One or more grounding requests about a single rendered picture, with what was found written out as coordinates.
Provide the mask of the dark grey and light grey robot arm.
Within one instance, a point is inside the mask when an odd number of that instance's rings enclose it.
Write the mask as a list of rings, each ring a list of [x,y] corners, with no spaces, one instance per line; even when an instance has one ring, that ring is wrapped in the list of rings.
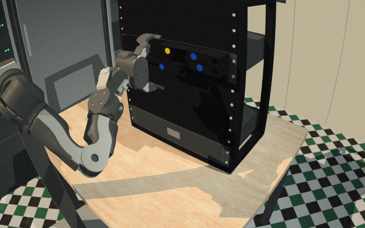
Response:
[[[121,101],[128,82],[127,73],[122,70],[112,67],[101,70],[96,90],[87,104],[88,121],[83,137],[88,144],[86,148],[71,138],[67,122],[45,103],[44,92],[15,61],[0,67],[0,112],[71,169],[94,178],[114,153],[117,121],[124,111]]]

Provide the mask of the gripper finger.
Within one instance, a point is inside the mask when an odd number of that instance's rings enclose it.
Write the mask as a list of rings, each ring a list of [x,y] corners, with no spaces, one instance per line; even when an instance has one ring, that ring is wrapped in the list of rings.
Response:
[[[151,82],[148,81],[147,85],[144,88],[139,89],[139,90],[148,93],[148,92],[155,91],[157,89],[164,90],[164,87],[162,87],[161,85],[157,85],[157,84],[154,84],[154,83],[151,83]]]
[[[133,54],[138,55],[137,58],[147,57],[148,53],[150,52],[149,51],[150,45],[148,44],[148,41],[150,39],[160,40],[161,37],[162,37],[161,35],[156,35],[156,34],[149,34],[149,33],[142,34],[136,40],[140,45],[136,47]]]

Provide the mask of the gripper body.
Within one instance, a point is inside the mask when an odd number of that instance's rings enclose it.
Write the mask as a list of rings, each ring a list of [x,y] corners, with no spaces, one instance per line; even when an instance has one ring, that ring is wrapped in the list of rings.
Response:
[[[132,51],[121,50],[117,55],[115,69],[125,71],[128,75],[128,87],[144,88],[149,80],[148,61],[145,57],[138,57]]]

